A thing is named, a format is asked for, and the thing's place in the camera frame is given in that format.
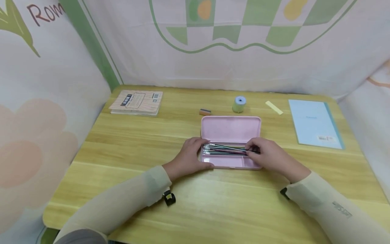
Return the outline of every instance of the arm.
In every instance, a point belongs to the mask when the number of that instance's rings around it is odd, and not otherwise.
[[[253,138],[248,156],[264,168],[284,175],[292,184],[286,195],[321,225],[332,243],[390,243],[390,234],[331,185],[288,155],[275,142]]]
[[[332,243],[390,243],[390,234],[312,172],[287,186],[287,196],[314,218]]]
[[[107,236],[134,213],[160,200],[172,181],[199,170],[213,168],[213,164],[199,162],[197,158],[198,149],[206,142],[199,137],[190,138],[174,160],[94,197],[69,218],[54,243],[69,233],[84,229],[99,233],[107,240]]]

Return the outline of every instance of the wooden table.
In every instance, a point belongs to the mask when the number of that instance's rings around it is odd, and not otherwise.
[[[122,89],[163,91],[158,116],[110,114],[108,107]],[[232,103],[239,95],[247,105],[235,114]],[[298,144],[288,99],[328,102],[346,149]],[[268,100],[284,113],[269,108]],[[113,92],[45,209],[45,225],[62,228],[94,196],[173,159],[187,138],[200,135],[200,108],[213,115],[261,117],[261,136],[276,141],[390,230],[390,206],[331,98],[149,86],[121,86]],[[329,243],[315,221],[280,195],[285,185],[283,177],[265,170],[202,172],[173,184],[175,205],[161,201],[139,212],[110,239],[136,244]]]

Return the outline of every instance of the brown book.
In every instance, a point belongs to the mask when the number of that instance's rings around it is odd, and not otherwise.
[[[123,90],[109,108],[112,114],[156,116],[162,97],[162,91]]]

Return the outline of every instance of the arm sleeve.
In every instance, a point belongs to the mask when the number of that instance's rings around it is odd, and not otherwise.
[[[58,233],[54,243],[75,230],[90,229],[107,236],[135,212],[162,198],[171,185],[162,166],[118,184],[94,197],[81,207]]]
[[[334,244],[390,243],[390,234],[319,175],[287,186],[286,195],[321,225]]]

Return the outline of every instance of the person's left hand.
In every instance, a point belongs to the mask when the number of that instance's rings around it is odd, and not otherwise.
[[[182,176],[190,175],[204,169],[214,168],[212,163],[201,162],[197,156],[200,147],[208,142],[208,140],[200,137],[187,139],[179,154],[172,161],[163,165],[172,182]]]

